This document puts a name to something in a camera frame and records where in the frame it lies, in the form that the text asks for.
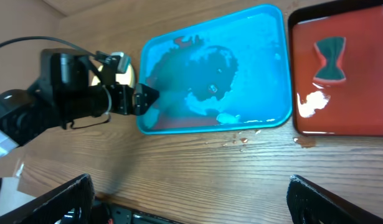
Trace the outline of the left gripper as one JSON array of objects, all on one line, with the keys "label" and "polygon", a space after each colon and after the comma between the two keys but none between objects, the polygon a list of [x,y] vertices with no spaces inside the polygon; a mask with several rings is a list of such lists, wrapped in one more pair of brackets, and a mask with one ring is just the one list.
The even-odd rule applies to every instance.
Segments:
[{"label": "left gripper", "polygon": [[110,95],[108,111],[121,115],[144,115],[159,98],[159,91],[147,85],[137,83],[135,89],[129,85],[115,84],[107,86]]}]

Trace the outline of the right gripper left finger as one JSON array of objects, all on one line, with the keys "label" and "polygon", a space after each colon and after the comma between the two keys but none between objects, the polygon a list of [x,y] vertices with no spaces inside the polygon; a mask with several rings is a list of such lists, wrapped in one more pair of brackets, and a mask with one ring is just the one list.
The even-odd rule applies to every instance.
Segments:
[{"label": "right gripper left finger", "polygon": [[72,223],[88,223],[95,199],[92,178],[82,174],[0,216],[0,223],[56,223],[73,211]]}]

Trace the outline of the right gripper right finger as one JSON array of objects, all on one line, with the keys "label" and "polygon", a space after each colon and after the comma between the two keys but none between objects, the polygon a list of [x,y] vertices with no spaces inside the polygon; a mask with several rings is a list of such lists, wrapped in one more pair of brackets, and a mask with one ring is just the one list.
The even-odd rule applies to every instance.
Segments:
[{"label": "right gripper right finger", "polygon": [[383,224],[383,218],[300,175],[290,177],[286,202],[294,224]]}]

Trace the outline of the yellow plate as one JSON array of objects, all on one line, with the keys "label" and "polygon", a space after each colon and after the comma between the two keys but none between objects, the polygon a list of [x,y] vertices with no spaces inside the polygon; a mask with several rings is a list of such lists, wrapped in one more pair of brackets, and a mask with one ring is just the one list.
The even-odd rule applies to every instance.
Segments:
[{"label": "yellow plate", "polygon": [[[98,71],[101,72],[103,68],[103,65],[100,65],[98,68]],[[133,69],[132,64],[128,65],[128,68],[126,70],[126,73],[117,73],[116,74],[116,81],[121,85],[128,85],[131,88],[135,88],[136,85],[136,74]],[[100,81],[98,80],[97,76],[93,76],[91,80],[91,86],[98,85]]]}]

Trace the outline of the red sponge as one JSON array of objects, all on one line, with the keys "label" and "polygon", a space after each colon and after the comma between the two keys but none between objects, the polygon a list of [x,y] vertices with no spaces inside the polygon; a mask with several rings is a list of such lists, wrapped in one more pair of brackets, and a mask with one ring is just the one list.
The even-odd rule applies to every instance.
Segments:
[{"label": "red sponge", "polygon": [[335,85],[346,81],[342,68],[346,49],[346,38],[335,36],[314,43],[315,52],[321,66],[313,77],[315,83]]}]

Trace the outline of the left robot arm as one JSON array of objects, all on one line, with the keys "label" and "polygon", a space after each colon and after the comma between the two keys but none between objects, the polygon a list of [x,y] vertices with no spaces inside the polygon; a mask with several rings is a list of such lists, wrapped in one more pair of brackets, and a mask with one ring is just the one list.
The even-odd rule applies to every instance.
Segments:
[{"label": "left robot arm", "polygon": [[97,52],[94,59],[74,49],[45,49],[41,75],[26,90],[0,94],[0,158],[24,146],[45,130],[75,128],[75,120],[103,114],[141,116],[159,98],[159,91],[138,83],[123,85],[129,56]]}]

